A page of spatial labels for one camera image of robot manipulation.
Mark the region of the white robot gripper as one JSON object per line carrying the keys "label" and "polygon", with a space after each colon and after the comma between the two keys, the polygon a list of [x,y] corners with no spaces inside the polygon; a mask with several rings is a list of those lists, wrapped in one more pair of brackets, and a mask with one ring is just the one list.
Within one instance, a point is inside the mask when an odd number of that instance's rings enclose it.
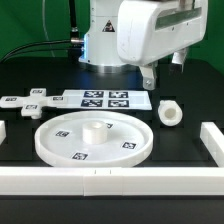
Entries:
{"label": "white robot gripper", "polygon": [[175,52],[170,72],[182,73],[186,47],[203,39],[207,14],[208,0],[193,0],[184,9],[179,0],[124,0],[118,12],[118,55],[127,64],[140,66],[143,88],[154,90],[156,66],[152,62]]}

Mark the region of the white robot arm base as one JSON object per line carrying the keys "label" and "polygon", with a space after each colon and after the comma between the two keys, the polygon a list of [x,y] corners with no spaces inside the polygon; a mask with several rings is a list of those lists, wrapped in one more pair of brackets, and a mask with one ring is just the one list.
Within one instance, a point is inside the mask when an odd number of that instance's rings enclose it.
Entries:
{"label": "white robot arm base", "polygon": [[90,28],[84,35],[80,64],[93,72],[115,74],[134,71],[117,53],[118,10],[123,0],[90,0]]}

